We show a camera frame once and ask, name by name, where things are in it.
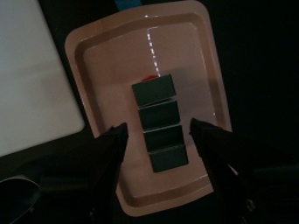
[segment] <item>stack of blocks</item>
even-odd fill
[[[154,172],[188,164],[183,127],[170,74],[132,85]]]

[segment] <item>block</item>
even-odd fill
[[[154,172],[162,172],[190,163],[184,144],[150,152],[148,154]]]
[[[138,107],[160,102],[176,95],[170,74],[132,85]]]
[[[144,132],[147,151],[158,151],[175,145],[184,144],[183,126],[174,125]]]
[[[144,130],[156,129],[180,122],[180,114],[176,101],[163,101],[139,110],[140,122]]]

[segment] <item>pink tray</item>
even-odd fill
[[[196,1],[140,6],[76,29],[66,50],[95,137],[128,124],[130,138],[116,195],[127,214],[178,207],[211,193],[190,136],[192,117],[230,130],[230,112],[211,21]],[[131,85],[171,74],[190,163],[154,173]]]

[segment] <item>dark green block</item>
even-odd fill
[[[162,172],[188,164],[186,146],[175,145],[164,150],[148,153],[154,172]]]
[[[184,144],[183,126],[175,125],[147,131],[144,133],[144,142],[147,151],[156,151]]]
[[[175,96],[174,79],[170,74],[132,85],[139,107]]]
[[[176,101],[143,107],[139,109],[139,117],[144,130],[170,126],[180,122],[180,114]]]

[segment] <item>white surface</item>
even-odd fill
[[[0,156],[64,137],[84,122],[35,0],[0,1]]]

